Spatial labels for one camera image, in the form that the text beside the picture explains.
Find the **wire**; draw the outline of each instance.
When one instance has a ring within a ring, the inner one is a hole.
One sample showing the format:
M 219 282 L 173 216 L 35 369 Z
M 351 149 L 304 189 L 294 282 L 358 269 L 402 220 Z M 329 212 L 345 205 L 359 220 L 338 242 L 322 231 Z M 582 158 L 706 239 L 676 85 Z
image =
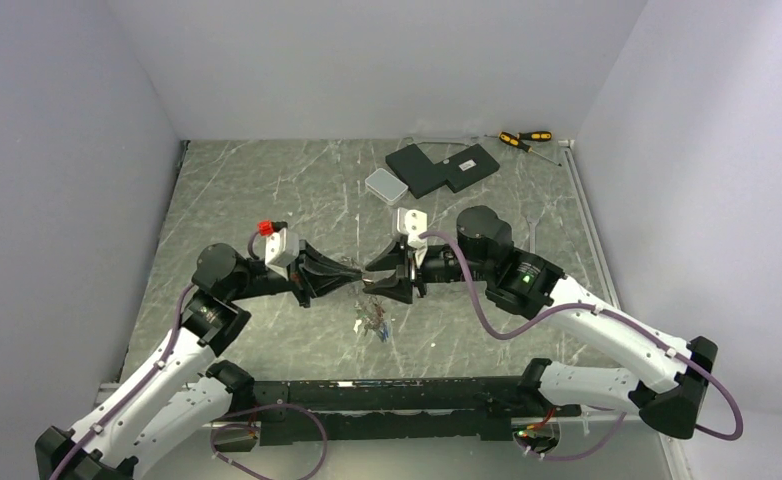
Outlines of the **wire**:
M 546 462 L 573 462 L 574 460 L 582 460 L 583 458 L 590 457 L 591 455 L 597 453 L 597 451 L 603 448 L 607 443 L 609 443 L 609 440 L 611 440 L 612 437 L 615 436 L 615 432 L 617 432 L 621 428 L 621 425 L 623 425 L 626 416 L 627 416 L 626 413 L 620 414 L 618 416 L 618 419 L 615 420 L 615 424 L 612 425 L 612 428 L 610 428 L 609 431 L 606 432 L 606 435 L 604 435 L 603 438 L 598 440 L 593 447 L 589 448 L 588 450 L 582 453 L 577 453 L 575 455 L 564 455 L 564 456 L 544 455 L 540 458 Z M 515 443 L 518 445 L 518 447 L 520 447 L 520 449 L 523 450 L 524 453 L 526 453 L 527 451 L 526 447 L 521 445 L 517 437 L 515 437 L 514 440 Z
M 255 243 L 256 238 L 258 238 L 258 229 L 256 229 L 252 235 L 250 235 L 250 241 L 247 242 L 247 255 L 250 256 L 253 260 L 258 260 L 258 255 L 253 252 L 253 243 Z
M 233 418 L 238 417 L 241 415 L 247 415 L 257 412 L 263 412 L 265 410 L 275 410 L 278 408 L 284 408 L 287 410 L 296 410 L 307 417 L 311 419 L 312 422 L 317 426 L 317 429 L 320 430 L 320 436 L 323 439 L 323 451 L 320 453 L 320 460 L 317 461 L 317 465 L 314 466 L 314 468 L 307 473 L 305 476 L 300 477 L 297 480 L 308 480 L 309 478 L 315 476 L 315 474 L 320 470 L 320 467 L 323 466 L 323 462 L 326 460 L 326 452 L 329 447 L 329 438 L 326 434 L 326 429 L 323 428 L 323 424 L 320 422 L 320 420 L 310 411 L 307 409 L 299 406 L 299 405 L 293 405 L 290 403 L 274 403 L 270 405 L 262 405 L 260 407 L 251 408 L 249 410 L 243 410 L 240 412 L 230 413 L 228 415 L 224 415 L 223 417 L 220 417 L 220 420 L 225 420 L 227 418 Z M 264 475 L 257 473 L 253 470 L 250 470 L 249 468 L 245 467 L 243 464 L 236 462 L 232 460 L 231 458 L 227 457 L 226 455 L 220 453 L 217 451 L 217 447 L 214 444 L 215 439 L 217 438 L 217 434 L 224 431 L 224 430 L 235 430 L 235 429 L 245 429 L 247 428 L 247 425 L 245 423 L 229 423 L 226 425 L 223 425 L 221 427 L 218 427 L 211 432 L 211 436 L 209 437 L 209 445 L 211 446 L 211 453 L 214 454 L 218 459 L 228 463 L 229 465 L 232 465 L 233 467 L 237 468 L 238 470 L 246 473 L 247 475 L 252 475 L 253 477 L 259 479 L 259 480 L 272 480 L 268 477 L 265 477 Z
M 562 305 L 557 305 L 555 307 L 548 308 L 547 310 L 536 315 L 532 320 L 526 322 L 524 325 L 521 325 L 520 327 L 512 330 L 511 332 L 508 333 L 498 332 L 488 322 L 488 319 L 485 317 L 485 312 L 482 311 L 482 305 L 479 302 L 479 295 L 477 295 L 476 288 L 474 287 L 473 278 L 470 273 L 470 267 L 468 266 L 468 262 L 467 259 L 465 258 L 465 254 L 462 253 L 462 249 L 459 248 L 459 244 L 456 243 L 456 240 L 444 232 L 439 232 L 435 230 L 428 230 L 424 233 L 421 233 L 419 237 L 422 239 L 428 237 L 438 237 L 444 240 L 444 242 L 450 246 L 450 248 L 453 250 L 453 253 L 456 254 L 456 259 L 459 261 L 459 266 L 462 267 L 462 276 L 465 278 L 465 283 L 467 284 L 468 287 L 468 294 L 471 299 L 471 304 L 473 304 L 473 309 L 476 312 L 476 316 L 479 319 L 479 323 L 482 324 L 482 326 L 485 328 L 485 331 L 488 332 L 489 335 L 491 335 L 492 337 L 498 340 L 509 340 L 515 338 L 521 333 L 534 327 L 535 325 L 538 325 L 539 323 L 549 318 L 550 316 L 559 312 L 563 312 L 565 310 L 587 310 L 590 312 L 594 312 L 597 308 L 595 305 L 590 305 L 581 302 L 565 303 Z M 670 345 L 666 344 L 665 342 L 657 338 L 655 335 L 651 334 L 650 332 L 642 328 L 635 321 L 630 320 L 629 318 L 627 318 L 624 315 L 621 315 L 618 312 L 614 312 L 609 309 L 604 309 L 599 312 L 599 315 L 603 315 L 611 318 L 612 320 L 623 323 L 624 325 L 630 327 L 631 329 L 633 329 L 634 331 L 642 335 L 644 338 L 649 340 L 656 347 L 658 347 L 659 349 L 661 349 L 666 353 L 672 350 L 672 347 Z M 744 433 L 744 419 L 742 418 L 741 415 L 741 408 L 739 408 L 738 403 L 735 401 L 735 398 L 733 398 L 730 391 L 727 390 L 727 388 L 724 387 L 724 385 L 714 375 L 706 371 L 705 368 L 698 365 L 692 359 L 676 351 L 674 353 L 674 358 L 686 364 L 686 366 L 688 366 L 689 368 L 691 368 L 692 370 L 700 374 L 700 376 L 706 379 L 715 388 L 717 388 L 719 392 L 721 392 L 721 395 L 724 397 L 724 400 L 727 401 L 727 404 L 730 406 L 730 410 L 732 410 L 733 412 L 733 418 L 735 419 L 735 424 L 736 424 L 733 433 L 721 433 L 716 430 L 712 430 L 708 427 L 704 427 L 702 425 L 695 425 L 694 428 L 700 432 L 706 433 L 707 435 L 713 436 L 715 438 L 719 438 L 721 440 L 733 441 L 741 438 L 742 433 Z
M 547 415 L 544 416 L 544 420 L 533 423 L 531 425 L 527 425 L 527 430 L 538 430 L 539 428 L 544 427 L 544 425 L 547 425 L 547 422 L 550 421 L 551 418 L 553 418 L 553 415 L 556 413 L 556 407 L 552 407 L 548 412 Z
M 156 363 L 165 362 L 167 358 L 173 353 L 173 348 L 176 346 L 176 342 L 179 341 L 179 330 L 182 327 L 182 306 L 185 303 L 185 297 L 188 296 L 188 292 L 190 292 L 193 287 L 193 284 L 188 285 L 182 289 L 182 293 L 179 295 L 179 300 L 176 302 L 176 311 L 173 317 L 173 325 L 170 329 L 170 336 L 167 339 L 167 345 L 165 345 L 164 351 L 161 353 L 161 356 Z M 135 384 L 135 386 L 132 387 L 129 392 L 126 393 L 126 395 L 124 395 L 123 398 L 121 398 L 111 409 L 109 409 L 108 412 L 102 416 L 102 418 L 97 420 L 95 425 L 98 425 L 99 427 L 105 427 L 106 424 L 108 424 L 108 422 L 110 422 L 123 409 L 123 407 L 125 407 L 133 398 L 135 398 L 136 395 L 141 392 L 141 390 L 144 389 L 144 387 L 147 386 L 147 384 L 149 384 L 149 382 L 159 371 L 160 369 L 155 364 L 150 367 L 149 371 L 141 378 L 141 380 Z M 59 462 L 58 466 L 55 467 L 55 470 L 53 470 L 52 475 L 49 476 L 49 480 L 58 480 L 58 478 L 64 472 L 64 469 L 66 469 L 67 465 L 69 465 L 73 460 L 73 457 L 75 457 L 76 454 L 79 453 L 79 451 L 82 450 L 82 448 L 96 436 L 97 433 L 94 428 L 89 428 L 88 431 L 85 432 L 85 435 L 83 435 L 82 438 L 79 439 L 75 445 L 73 445 L 70 451 L 67 452 L 64 458 L 61 459 L 61 462 Z

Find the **white wall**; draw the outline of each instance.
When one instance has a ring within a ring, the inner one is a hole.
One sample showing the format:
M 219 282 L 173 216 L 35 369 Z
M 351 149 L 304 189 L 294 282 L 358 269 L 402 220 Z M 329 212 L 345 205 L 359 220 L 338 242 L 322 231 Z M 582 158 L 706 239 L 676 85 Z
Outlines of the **white wall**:
M 104 2 L 0 0 L 0 479 L 118 371 L 178 146 Z
M 715 340 L 747 410 L 687 444 L 698 478 L 782 478 L 782 2 L 651 0 L 577 148 L 625 307 Z
M 646 0 L 109 0 L 182 138 L 573 138 Z

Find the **wrench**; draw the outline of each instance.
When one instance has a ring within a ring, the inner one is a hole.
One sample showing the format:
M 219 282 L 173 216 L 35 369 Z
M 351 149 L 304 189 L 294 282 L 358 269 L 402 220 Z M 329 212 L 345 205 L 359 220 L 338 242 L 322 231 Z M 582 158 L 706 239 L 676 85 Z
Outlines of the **wrench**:
M 527 250 L 529 253 L 535 253 L 535 229 L 538 227 L 538 222 L 541 218 L 535 218 L 532 215 L 526 216 L 526 223 L 529 225 L 529 243 Z

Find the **marble table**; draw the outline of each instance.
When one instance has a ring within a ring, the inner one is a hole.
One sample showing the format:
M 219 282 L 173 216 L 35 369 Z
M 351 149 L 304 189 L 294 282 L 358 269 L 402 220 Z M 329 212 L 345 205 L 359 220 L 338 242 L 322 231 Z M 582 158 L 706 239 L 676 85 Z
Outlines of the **marble table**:
M 173 305 L 189 283 L 199 252 L 225 242 L 244 252 L 255 224 L 283 219 L 325 255 L 365 263 L 390 241 L 397 206 L 429 215 L 430 228 L 454 233 L 459 212 L 487 205 L 526 245 L 525 217 L 540 217 L 536 252 L 560 265 L 593 293 L 607 298 L 566 166 L 485 138 L 500 170 L 454 194 L 446 187 L 420 199 L 410 194 L 385 205 L 364 179 L 385 167 L 402 140 L 195 141 L 189 146 L 161 232 L 149 283 L 122 373 L 125 380 L 168 330 Z M 458 145 L 422 145 L 433 162 Z M 540 151 L 554 158 L 558 147 Z M 345 287 L 297 305 L 290 294 L 240 301 L 249 325 L 223 355 L 259 380 L 518 375 L 534 357 L 584 366 L 611 366 L 593 348 L 546 325 L 508 342 L 488 336 L 461 285 L 430 285 L 414 305 L 384 300 L 390 338 L 355 328 L 363 294 Z M 483 303 L 498 330 L 523 320 Z

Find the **small metal case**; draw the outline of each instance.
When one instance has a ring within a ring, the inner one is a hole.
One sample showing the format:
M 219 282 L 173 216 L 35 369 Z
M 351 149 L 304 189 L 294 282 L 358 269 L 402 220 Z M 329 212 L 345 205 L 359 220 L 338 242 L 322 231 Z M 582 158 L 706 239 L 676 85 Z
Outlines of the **small metal case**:
M 394 205 L 406 195 L 409 187 L 388 170 L 379 168 L 365 179 L 368 191 L 381 198 L 388 205 Z

